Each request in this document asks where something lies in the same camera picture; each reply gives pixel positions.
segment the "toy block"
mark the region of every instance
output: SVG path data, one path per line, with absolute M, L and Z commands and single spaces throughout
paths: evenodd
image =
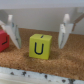
M 29 57 L 48 59 L 52 36 L 34 34 L 30 37 Z
M 9 35 L 0 30 L 0 52 L 9 47 Z

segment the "yellow-green block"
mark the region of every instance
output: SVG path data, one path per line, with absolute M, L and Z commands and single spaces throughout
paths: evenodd
M 34 34 L 30 37 L 29 57 L 48 59 L 50 54 L 52 36 Z

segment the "white wall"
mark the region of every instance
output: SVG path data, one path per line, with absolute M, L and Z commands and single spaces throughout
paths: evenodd
M 58 32 L 60 23 L 63 23 L 64 14 L 69 13 L 72 16 L 75 8 L 30 8 L 5 11 L 14 15 L 19 28 Z M 77 24 L 73 33 L 84 35 L 84 19 Z

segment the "cork board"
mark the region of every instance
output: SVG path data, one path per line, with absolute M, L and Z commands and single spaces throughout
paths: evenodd
M 49 60 L 29 57 L 29 38 L 33 34 L 52 35 Z M 22 48 L 10 46 L 0 52 L 0 66 L 84 80 L 84 35 L 71 34 L 65 47 L 58 48 L 58 33 L 20 29 Z

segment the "cork surface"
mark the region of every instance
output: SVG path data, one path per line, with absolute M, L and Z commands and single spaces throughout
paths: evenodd
M 49 60 L 29 57 L 29 38 L 36 33 L 52 36 Z M 63 49 L 58 48 L 57 32 L 21 28 L 20 35 L 21 49 L 17 49 L 10 40 L 9 48 L 0 52 L 1 67 L 84 80 L 84 35 L 71 34 Z

